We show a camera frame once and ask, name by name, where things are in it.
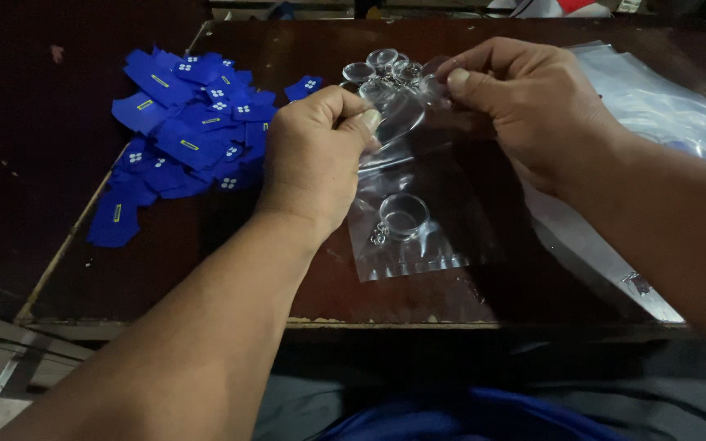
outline right hand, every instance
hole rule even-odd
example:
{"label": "right hand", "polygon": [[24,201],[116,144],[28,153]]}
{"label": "right hand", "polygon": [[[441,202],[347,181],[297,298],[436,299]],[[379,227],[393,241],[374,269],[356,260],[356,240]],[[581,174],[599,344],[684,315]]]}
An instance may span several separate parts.
{"label": "right hand", "polygon": [[438,69],[457,103],[493,119],[517,173],[554,196],[583,185],[594,162],[633,135],[606,110],[565,49],[495,37]]}

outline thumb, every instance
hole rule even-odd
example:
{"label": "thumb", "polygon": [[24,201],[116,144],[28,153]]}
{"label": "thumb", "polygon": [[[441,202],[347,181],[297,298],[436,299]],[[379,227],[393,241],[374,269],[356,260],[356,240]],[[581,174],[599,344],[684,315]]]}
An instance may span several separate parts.
{"label": "thumb", "polygon": [[447,81],[451,96],[457,103],[495,117],[499,105],[508,102],[511,87],[506,82],[481,72],[455,69]]}
{"label": "thumb", "polygon": [[361,140],[361,143],[357,143],[360,146],[360,151],[364,150],[369,142],[372,140],[372,135],[375,134],[375,130],[380,125],[382,120],[380,112],[375,109],[369,109],[362,113],[361,115],[356,115],[353,118],[348,118],[340,124],[337,128],[340,132],[348,132],[352,134],[357,140]]}

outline wooden table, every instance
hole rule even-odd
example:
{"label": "wooden table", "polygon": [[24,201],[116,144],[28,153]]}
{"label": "wooden table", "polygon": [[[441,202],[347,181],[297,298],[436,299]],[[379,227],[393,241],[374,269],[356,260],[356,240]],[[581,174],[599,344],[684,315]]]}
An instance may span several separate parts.
{"label": "wooden table", "polygon": [[[324,85],[338,83],[343,66],[364,60],[374,49],[394,47],[425,62],[436,55],[455,55],[496,35],[561,46],[603,40],[706,95],[706,24],[670,27],[643,17],[249,21],[213,24],[207,31],[201,33],[194,52],[219,52],[236,60],[237,68],[252,70],[254,85],[278,92],[278,105],[286,103],[282,89],[302,75],[322,76]],[[492,221],[505,259],[360,283],[343,225],[312,261],[289,327],[652,323],[638,308],[624,315],[616,306],[622,299],[593,293],[539,244],[522,189],[497,149],[461,147],[456,154]],[[82,333],[73,330],[118,329],[144,314],[230,237],[251,213],[256,197],[257,189],[160,200],[139,210],[141,232],[121,249],[85,243],[91,220],[87,213],[16,322],[77,338]]]}

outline clear plastic bag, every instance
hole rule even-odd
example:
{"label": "clear plastic bag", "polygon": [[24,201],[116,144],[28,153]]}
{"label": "clear plastic bag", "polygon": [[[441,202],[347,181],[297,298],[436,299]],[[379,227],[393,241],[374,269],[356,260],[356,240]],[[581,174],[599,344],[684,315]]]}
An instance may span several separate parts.
{"label": "clear plastic bag", "polygon": [[604,105],[635,134],[706,159],[706,97],[608,45],[571,49]]}
{"label": "clear plastic bag", "polygon": [[[409,142],[395,143],[380,163],[370,160],[359,171],[348,228],[361,282],[499,258],[489,220],[449,146],[425,149],[434,151],[414,157]],[[428,210],[426,222],[420,222],[420,208],[383,205],[394,195],[422,201]],[[388,223],[391,214],[408,217],[404,231],[387,230],[398,226],[393,220]],[[408,228],[412,221],[420,225],[417,231]]]}

